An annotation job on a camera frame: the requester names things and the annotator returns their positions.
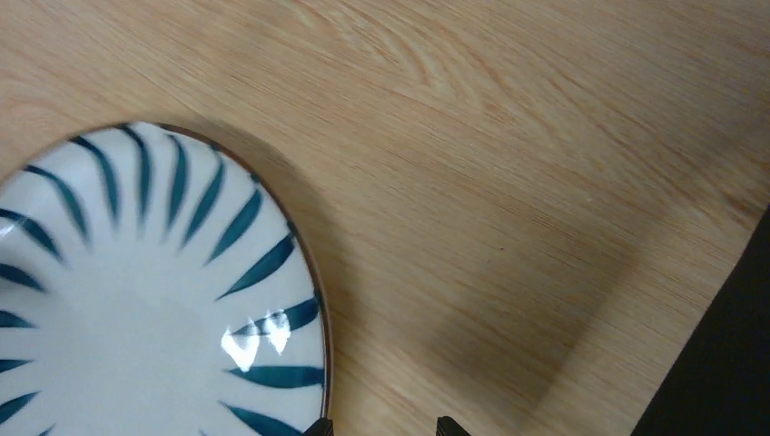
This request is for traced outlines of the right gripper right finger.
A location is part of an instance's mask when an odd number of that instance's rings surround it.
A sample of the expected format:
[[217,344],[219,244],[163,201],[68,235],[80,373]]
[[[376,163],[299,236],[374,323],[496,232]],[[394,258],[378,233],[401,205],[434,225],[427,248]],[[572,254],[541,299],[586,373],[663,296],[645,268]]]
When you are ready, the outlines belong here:
[[450,416],[440,416],[437,418],[436,436],[470,436],[455,419]]

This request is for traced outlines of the blue striped white plate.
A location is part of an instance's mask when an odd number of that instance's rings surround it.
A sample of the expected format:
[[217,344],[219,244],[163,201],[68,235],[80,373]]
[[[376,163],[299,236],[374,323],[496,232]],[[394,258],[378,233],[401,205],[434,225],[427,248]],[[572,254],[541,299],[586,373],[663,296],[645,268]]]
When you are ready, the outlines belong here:
[[114,124],[1,181],[4,435],[300,435],[329,318],[265,182],[169,124]]

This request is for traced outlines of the black wire dish rack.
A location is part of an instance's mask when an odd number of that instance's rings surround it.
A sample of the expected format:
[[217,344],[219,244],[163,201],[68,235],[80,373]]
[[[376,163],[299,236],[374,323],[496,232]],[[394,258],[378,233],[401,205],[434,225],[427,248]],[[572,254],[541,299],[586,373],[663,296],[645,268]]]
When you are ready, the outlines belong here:
[[679,353],[636,435],[769,432],[769,215]]

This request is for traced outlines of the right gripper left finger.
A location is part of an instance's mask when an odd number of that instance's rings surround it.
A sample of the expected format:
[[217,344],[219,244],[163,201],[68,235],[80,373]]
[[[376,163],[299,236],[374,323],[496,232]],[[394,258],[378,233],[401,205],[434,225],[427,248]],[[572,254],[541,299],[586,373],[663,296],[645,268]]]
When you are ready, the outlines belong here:
[[315,421],[302,436],[333,436],[333,421],[329,418],[321,417]]

